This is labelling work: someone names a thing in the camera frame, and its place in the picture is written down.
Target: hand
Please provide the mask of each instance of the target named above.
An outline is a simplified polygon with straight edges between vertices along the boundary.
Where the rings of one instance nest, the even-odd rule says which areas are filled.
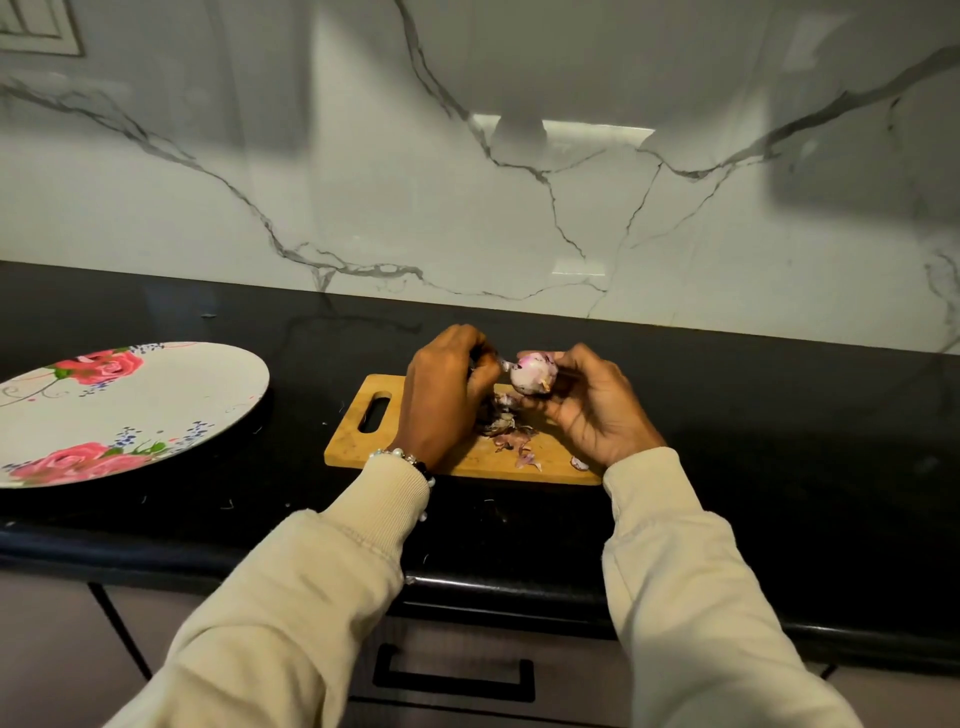
[[[666,444],[616,364],[601,359],[586,344],[554,352],[554,358],[560,375],[553,394],[547,400],[524,397],[523,406],[557,423],[585,455],[609,467]]]
[[[407,367],[400,424],[390,449],[401,448],[433,470],[473,429],[480,401],[502,372],[483,333],[472,326],[448,328]]]

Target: wooden cutting board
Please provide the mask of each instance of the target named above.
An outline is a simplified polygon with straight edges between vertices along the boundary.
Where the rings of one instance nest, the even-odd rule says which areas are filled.
[[[337,431],[333,433],[330,444],[326,446],[324,462],[327,465],[339,468],[363,468],[371,452],[390,445],[396,436],[396,427],[399,422],[403,382],[403,376],[394,375],[369,375],[364,380]],[[497,384],[496,391],[510,392],[513,388],[509,384]],[[375,432],[361,432],[359,427],[371,402],[381,397],[389,398],[390,403],[380,421],[380,427]],[[530,441],[530,448],[536,455],[537,462],[543,467],[542,472],[533,465],[518,468],[515,450],[504,449],[497,452],[493,440],[480,435],[467,438],[461,446],[450,453],[436,472],[462,477],[599,485],[600,469],[576,449],[571,450],[560,429],[553,422],[536,413],[530,415],[524,413],[523,421],[539,432]],[[582,472],[570,465],[571,454],[576,454],[588,463],[590,470]]]

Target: left hand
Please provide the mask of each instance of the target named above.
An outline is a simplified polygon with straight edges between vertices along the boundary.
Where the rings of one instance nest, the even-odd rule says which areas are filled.
[[[476,358],[472,373],[471,352]],[[448,328],[407,367],[400,424],[390,449],[401,448],[428,470],[436,468],[473,429],[477,407],[502,372],[482,332],[469,325]]]

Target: marble backsplash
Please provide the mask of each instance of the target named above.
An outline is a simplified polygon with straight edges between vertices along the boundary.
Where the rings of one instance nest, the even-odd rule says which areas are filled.
[[[75,2],[0,259],[950,351],[952,0]]]

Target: gray marble vein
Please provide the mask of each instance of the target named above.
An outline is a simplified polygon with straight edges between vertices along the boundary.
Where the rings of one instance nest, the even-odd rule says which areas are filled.
[[[406,36],[407,52],[414,75],[417,77],[417,80],[426,93],[440,105],[447,118],[457,118],[467,125],[470,133],[480,145],[484,156],[493,164],[498,167],[525,171],[537,182],[547,188],[550,194],[550,205],[553,210],[554,226],[557,228],[564,242],[572,246],[582,259],[586,259],[586,255],[584,254],[581,246],[572,240],[559,224],[557,218],[557,198],[554,194],[553,186],[550,183],[549,176],[551,174],[559,174],[569,169],[573,169],[587,159],[596,157],[599,154],[603,154],[607,150],[604,149],[600,150],[599,152],[594,152],[584,159],[578,160],[571,165],[556,170],[540,170],[530,165],[513,164],[501,159],[497,159],[492,153],[490,143],[488,142],[484,131],[472,118],[470,112],[463,105],[461,105],[456,98],[454,98],[453,94],[449,92],[446,86],[440,82],[436,74],[434,74],[434,72],[431,70],[426,61],[422,43],[420,42],[420,34],[417,30],[417,24],[413,15],[411,15],[409,9],[407,9],[404,0],[394,0],[394,4],[396,5],[396,8],[400,14],[400,18],[403,22],[403,32]],[[723,173],[720,179],[714,185],[713,189],[710,190],[709,194],[691,212],[681,218],[670,230],[658,233],[647,239],[649,240],[658,237],[664,237],[675,231],[684,222],[694,217],[704,207],[704,205],[717,194],[724,182],[726,182],[738,169],[750,166],[752,164],[765,163],[778,158],[774,147],[786,139],[789,139],[794,134],[808,129],[824,126],[825,124],[839,118],[840,116],[843,116],[844,114],[850,113],[851,111],[863,109],[864,107],[872,104],[899,96],[911,86],[958,66],[960,66],[960,45],[950,45],[939,48],[926,58],[906,68],[895,78],[891,79],[885,84],[868,89],[866,91],[843,91],[839,96],[821,109],[817,109],[811,113],[801,116],[798,119],[794,119],[793,121],[776,127],[772,131],[764,134],[737,152],[734,152],[718,164],[714,164],[713,166],[704,169],[680,169],[671,165],[662,154],[656,152],[655,150],[645,147],[636,147],[635,149],[638,154],[653,156],[658,163],[662,166],[665,166],[671,174],[677,177],[685,178],[691,182],[699,182],[714,172],[719,171]],[[643,195],[644,201],[649,193],[650,189],[648,188]],[[631,216],[630,222],[628,223],[628,228],[632,225],[634,219],[636,218],[637,212],[638,209],[635,210],[634,214]],[[635,248],[639,244],[640,243],[636,243],[631,247]]]
[[[287,248],[277,237],[271,219],[267,217],[242,190],[216,172],[212,172],[203,167],[196,157],[183,150],[172,139],[146,130],[103,91],[80,92],[78,90],[71,90],[61,94],[47,94],[31,89],[15,78],[10,78],[0,82],[0,99],[16,100],[56,113],[80,116],[88,119],[103,129],[122,135],[151,157],[178,164],[219,182],[225,186],[237,200],[242,202],[257,219],[264,231],[267,232],[270,247],[274,253],[286,260],[307,266],[311,269],[316,288],[321,293],[326,292],[333,278],[338,274],[355,278],[374,278],[381,280],[412,277],[419,280],[420,283],[428,288],[444,291],[454,296],[489,296],[501,301],[526,301],[553,288],[566,288],[570,286],[583,285],[596,291],[603,290],[588,279],[583,279],[557,285],[543,286],[533,293],[523,296],[506,296],[487,290],[458,291],[429,280],[423,270],[417,266],[399,265],[395,263],[351,263],[343,260],[332,252],[317,250],[309,242],[300,243],[295,248]],[[305,255],[304,250],[306,250],[307,253],[315,255]]]
[[[954,250],[947,249],[938,239],[936,228],[930,221],[929,205],[921,191],[920,183],[910,165],[909,157],[900,133],[897,108],[903,96],[898,95],[887,109],[886,125],[890,143],[900,159],[903,176],[911,197],[911,224],[917,243],[928,254],[924,264],[926,285],[934,296],[944,303],[946,308],[944,325],[947,327],[947,340],[956,338],[960,328],[960,269],[953,258]]]
[[[603,289],[603,294],[596,301],[593,302],[593,305],[587,311],[587,318],[593,315],[594,309],[607,298],[607,294],[610,293],[610,289],[613,288],[613,281],[616,278],[617,269],[620,266],[620,254],[623,252],[623,246],[630,238],[630,228],[634,226],[634,220],[640,214],[640,211],[643,210],[643,206],[647,204],[647,198],[650,197],[650,191],[654,188],[654,183],[657,181],[657,176],[660,174],[660,170],[663,168],[663,162],[660,162],[657,165],[657,169],[654,170],[653,177],[650,178],[650,183],[647,185],[646,191],[643,193],[643,197],[640,199],[640,204],[636,206],[634,214],[630,216],[630,220],[627,221],[627,226],[623,230],[623,237],[620,238],[620,243],[616,246],[616,252],[613,254],[613,266],[611,272],[610,281],[607,283],[607,287]]]
[[[394,0],[394,4],[396,5],[397,11],[400,13],[400,19],[403,21],[403,33],[406,36],[407,54],[410,57],[410,65],[413,68],[414,76],[417,77],[420,85],[427,92],[427,94],[429,94],[429,96],[440,105],[447,118],[452,119],[456,117],[467,125],[467,128],[473,135],[473,138],[476,139],[477,143],[480,145],[480,149],[483,150],[484,157],[489,159],[496,166],[502,167],[503,169],[517,169],[526,172],[533,177],[534,180],[546,187],[550,194],[550,208],[553,211],[554,227],[557,229],[557,232],[560,233],[564,242],[572,247],[582,260],[586,260],[587,255],[584,253],[583,248],[581,248],[579,244],[577,244],[569,237],[569,235],[566,234],[566,232],[564,232],[564,229],[560,225],[560,221],[557,219],[557,197],[554,194],[553,185],[550,183],[549,175],[559,174],[569,169],[573,169],[579,164],[587,161],[587,159],[595,157],[596,154],[599,153],[594,153],[583,159],[579,159],[573,164],[556,170],[541,170],[529,164],[514,164],[509,161],[498,159],[493,154],[490,142],[487,140],[487,135],[484,133],[483,129],[480,128],[480,125],[476,123],[476,120],[470,115],[470,112],[453,97],[453,94],[447,90],[446,86],[444,86],[436,77],[436,75],[434,75],[433,71],[430,70],[430,66],[426,62],[426,56],[423,53],[423,46],[420,43],[420,33],[417,30],[417,23],[414,21],[413,15],[410,14],[410,11],[407,9],[403,0]]]
[[[809,114],[801,116],[799,119],[794,119],[793,121],[776,127],[771,132],[764,134],[743,149],[734,152],[720,163],[714,164],[712,167],[691,170],[678,169],[671,166],[670,163],[667,162],[667,160],[663,157],[663,155],[659,154],[658,152],[652,149],[646,149],[644,147],[636,148],[638,154],[653,156],[658,161],[662,162],[671,173],[677,175],[678,177],[691,180],[692,182],[699,182],[714,172],[725,170],[725,173],[720,178],[719,182],[713,187],[712,190],[710,190],[706,198],[704,198],[704,200],[697,205],[697,207],[691,213],[687,214],[669,231],[658,233],[648,239],[664,237],[670,232],[673,232],[682,223],[696,215],[697,212],[703,208],[707,200],[710,200],[716,195],[720,189],[720,186],[726,182],[736,170],[752,164],[762,164],[778,158],[778,154],[774,150],[774,147],[786,139],[789,139],[794,134],[808,129],[822,127],[825,124],[843,116],[844,114],[850,113],[851,111],[863,109],[881,101],[886,101],[887,99],[900,97],[904,91],[920,83],[921,81],[925,81],[926,79],[932,78],[957,67],[960,67],[960,45],[949,45],[939,48],[922,61],[919,61],[911,65],[906,70],[901,71],[897,76],[887,83],[866,91],[844,91],[822,109],[818,109]]]

